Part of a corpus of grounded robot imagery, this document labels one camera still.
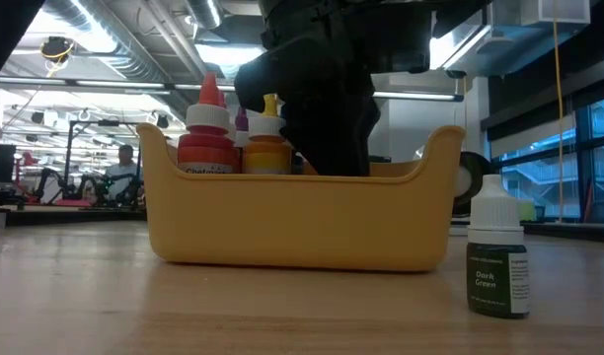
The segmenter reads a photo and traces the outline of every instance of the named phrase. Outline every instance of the black tape roll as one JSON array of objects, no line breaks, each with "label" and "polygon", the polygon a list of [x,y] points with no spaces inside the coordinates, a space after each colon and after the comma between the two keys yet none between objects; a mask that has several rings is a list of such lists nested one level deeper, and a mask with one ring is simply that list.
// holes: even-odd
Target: black tape roll
[{"label": "black tape roll", "polygon": [[478,153],[462,152],[460,167],[471,175],[471,185],[465,193],[453,200],[453,216],[461,217],[471,214],[471,199],[482,189],[482,177],[493,174],[491,162]]}]

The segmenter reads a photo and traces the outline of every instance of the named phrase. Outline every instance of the yellow plastic bin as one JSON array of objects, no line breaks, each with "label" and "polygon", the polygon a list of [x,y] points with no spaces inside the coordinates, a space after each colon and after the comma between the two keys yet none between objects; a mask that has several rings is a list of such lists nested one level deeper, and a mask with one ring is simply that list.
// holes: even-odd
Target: yellow plastic bin
[{"label": "yellow plastic bin", "polygon": [[431,134],[423,158],[373,177],[192,175],[137,126],[151,247],[175,262],[425,271],[446,253],[464,130]]}]

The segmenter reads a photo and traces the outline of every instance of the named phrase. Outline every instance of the person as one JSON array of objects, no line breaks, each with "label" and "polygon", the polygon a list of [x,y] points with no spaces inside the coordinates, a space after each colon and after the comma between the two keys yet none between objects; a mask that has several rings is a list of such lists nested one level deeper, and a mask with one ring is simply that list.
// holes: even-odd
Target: person
[{"label": "person", "polygon": [[[120,146],[118,153],[119,163],[107,168],[105,175],[108,177],[117,177],[126,174],[137,174],[137,164],[133,163],[133,147],[124,144]],[[140,180],[142,180],[142,171],[140,170]],[[131,182],[131,178],[122,178],[113,182],[109,188],[109,199],[115,199],[115,196],[123,192]]]}]

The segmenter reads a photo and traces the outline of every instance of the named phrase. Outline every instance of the wooden table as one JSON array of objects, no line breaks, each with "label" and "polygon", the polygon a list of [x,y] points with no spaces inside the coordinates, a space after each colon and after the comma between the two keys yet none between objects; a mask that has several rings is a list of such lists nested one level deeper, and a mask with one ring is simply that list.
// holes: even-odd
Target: wooden table
[{"label": "wooden table", "polygon": [[604,245],[528,238],[532,312],[466,305],[464,246],[427,274],[169,264],[144,223],[0,234],[0,354],[604,354]]}]

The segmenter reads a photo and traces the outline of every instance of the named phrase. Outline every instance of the black monitor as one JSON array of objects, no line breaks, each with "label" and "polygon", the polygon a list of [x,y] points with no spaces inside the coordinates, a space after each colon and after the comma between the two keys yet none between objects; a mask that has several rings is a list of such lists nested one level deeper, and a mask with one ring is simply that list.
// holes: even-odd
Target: black monitor
[{"label": "black monitor", "polygon": [[16,150],[17,147],[14,145],[0,144],[0,182],[13,180]]}]

